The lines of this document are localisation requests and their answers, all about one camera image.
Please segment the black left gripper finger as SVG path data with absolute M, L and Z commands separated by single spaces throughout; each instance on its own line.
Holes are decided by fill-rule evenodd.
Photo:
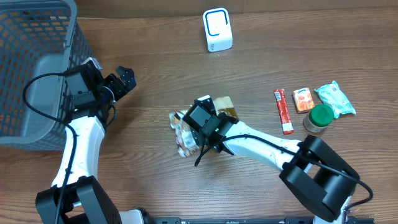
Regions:
M 116 71 L 116 73 L 117 73 L 120 77 L 123 77 L 124 74 L 125 74 L 124 67 L 122 67 L 122 66 L 118 66 L 118 67 L 115 69 L 115 71 Z
M 134 71 L 132 69 L 130 69 L 130 68 L 125 69 L 123 78 L 124 78 L 127 92 L 133 90 L 136 87 L 137 82 L 135 79 Z

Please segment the beige snack pouch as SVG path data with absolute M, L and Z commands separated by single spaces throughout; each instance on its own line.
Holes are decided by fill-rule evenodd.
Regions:
M 213 100 L 215 113 L 225 113 L 238 119 L 238 114 L 229 96 L 222 96 Z M 173 111 L 169 114 L 170 127 L 175 131 L 177 152 L 181 157 L 189 157 L 201 150 L 202 136 L 194 128 L 191 128 L 183 117 L 187 110 Z

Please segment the red stick sachet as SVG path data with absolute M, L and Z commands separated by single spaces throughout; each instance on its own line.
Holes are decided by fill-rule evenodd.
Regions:
M 284 89 L 274 90 L 274 96 L 279 111 L 283 134 L 293 134 L 294 128 L 292 126 Z

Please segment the orange snack box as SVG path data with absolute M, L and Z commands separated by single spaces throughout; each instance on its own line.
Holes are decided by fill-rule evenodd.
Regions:
M 306 113 L 315 107 L 315 103 L 308 87 L 293 91 L 292 96 L 297 113 Z

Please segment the green lid jar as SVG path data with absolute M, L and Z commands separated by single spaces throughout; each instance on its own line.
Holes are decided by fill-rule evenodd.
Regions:
M 324 104 L 316 105 L 303 119 L 304 127 L 312 132 L 322 132 L 334 120 L 333 110 Z

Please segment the teal wet wipes pack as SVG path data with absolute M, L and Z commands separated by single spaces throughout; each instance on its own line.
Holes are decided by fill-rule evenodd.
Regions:
M 338 119 L 342 114 L 356 114 L 355 108 L 335 80 L 315 88 L 314 91 L 321 101 L 332 109 L 335 119 Z

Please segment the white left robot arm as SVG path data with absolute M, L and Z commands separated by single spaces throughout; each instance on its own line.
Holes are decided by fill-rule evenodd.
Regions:
M 60 168 L 51 188 L 39 192 L 35 207 L 43 223 L 154 223 L 144 208 L 119 211 L 98 182 L 98 161 L 106 129 L 116 119 L 115 102 L 137 83 L 131 68 L 118 66 L 103 77 L 95 58 L 58 72 L 70 90 L 72 108 L 64 118 L 26 106 L 64 125 L 67 134 Z

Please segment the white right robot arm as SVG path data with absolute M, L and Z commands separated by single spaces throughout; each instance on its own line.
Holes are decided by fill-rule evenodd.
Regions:
M 314 223 L 348 223 L 351 208 L 373 199 L 359 174 L 316 136 L 299 141 L 257 131 L 218 112 L 208 95 L 195 99 L 182 119 L 196 132 L 201 156 L 216 149 L 279 171 L 281 181 L 313 213 Z

